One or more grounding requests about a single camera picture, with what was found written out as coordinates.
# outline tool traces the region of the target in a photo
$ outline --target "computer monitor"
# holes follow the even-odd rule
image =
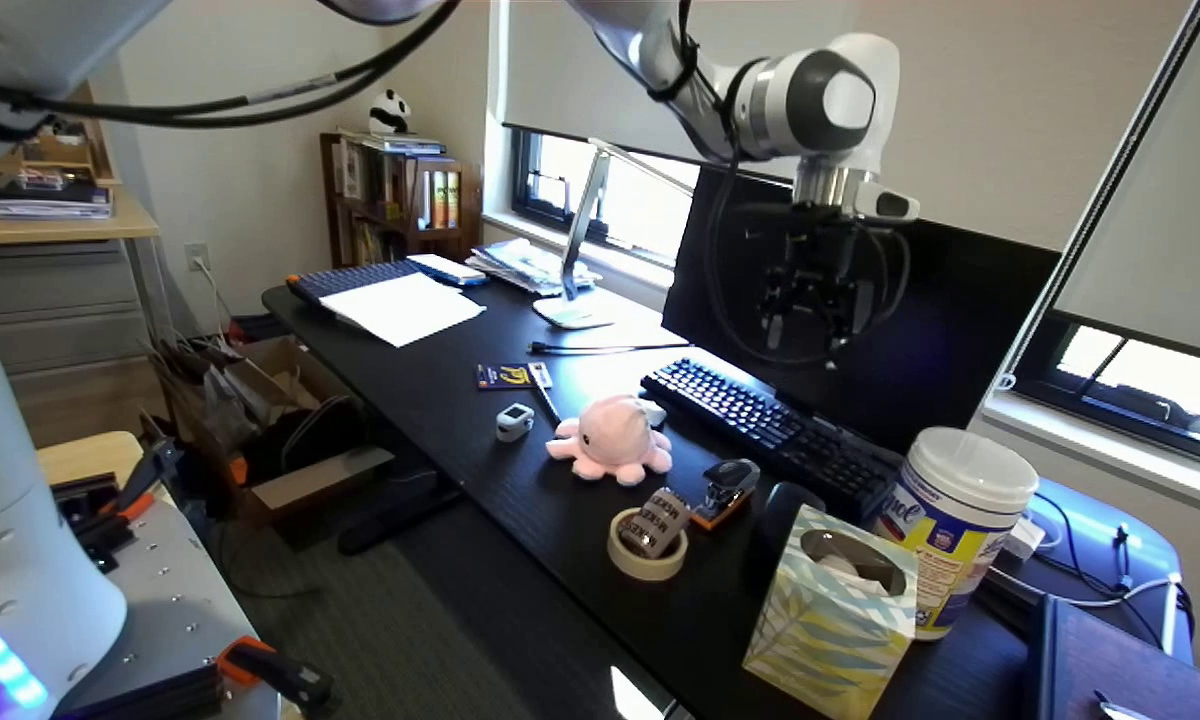
[[[892,452],[927,425],[963,429],[1055,254],[905,224],[898,231],[910,244],[910,284],[890,320],[834,354],[819,316],[790,316],[781,354],[766,354],[759,293],[766,272],[784,259],[790,207],[784,186],[703,170],[665,325],[778,385],[790,406]]]

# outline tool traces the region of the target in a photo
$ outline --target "black desk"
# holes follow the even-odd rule
[[[606,555],[610,520],[661,486],[650,479],[630,493],[612,479],[545,475],[551,425],[535,425],[519,448],[498,444],[493,415],[528,397],[478,391],[471,364],[526,362],[528,344],[550,340],[551,330],[534,316],[519,293],[493,284],[478,288],[471,300],[483,306],[478,320],[397,354],[311,310],[294,288],[265,293],[265,306],[382,412],[410,452],[454,475],[695,717],[810,717],[806,703],[740,672],[759,610],[759,595],[744,591],[753,520],[733,520],[713,536],[692,531],[684,571],[661,589],[620,577]],[[551,362],[555,406],[573,415],[618,387],[636,391],[650,370],[684,354]],[[676,444],[673,490],[699,486],[703,470],[733,457],[692,429],[673,425],[669,437]],[[1014,717],[1023,709],[1023,662],[1030,645],[974,610],[946,645],[910,656],[881,701],[881,717]]]

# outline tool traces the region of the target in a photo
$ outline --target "keyboard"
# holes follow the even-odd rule
[[[830,422],[802,415],[695,362],[658,370],[640,385],[673,422],[725,432],[773,475],[813,490],[842,520],[871,520],[898,486],[892,452]]]

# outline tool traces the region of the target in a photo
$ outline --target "plastic container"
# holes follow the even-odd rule
[[[1006,444],[960,429],[924,429],[871,530],[922,555],[918,641],[950,638],[1042,475]]]

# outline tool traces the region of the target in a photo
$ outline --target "lamp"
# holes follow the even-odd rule
[[[403,24],[428,7],[428,0],[326,0],[355,24]]]
[[[555,325],[555,330],[606,330],[610,325],[610,311],[602,310],[596,295],[575,295],[575,257],[581,257],[581,244],[590,238],[590,224],[594,224],[594,214],[606,197],[606,186],[610,186],[610,161],[612,161],[612,145],[606,140],[594,140],[596,145],[596,157],[594,157],[594,170],[590,170],[590,186],[583,186],[583,197],[575,200],[575,214],[573,214],[573,224],[567,224],[567,244],[566,244],[566,259],[559,259],[559,295],[555,300],[535,300],[534,310]]]

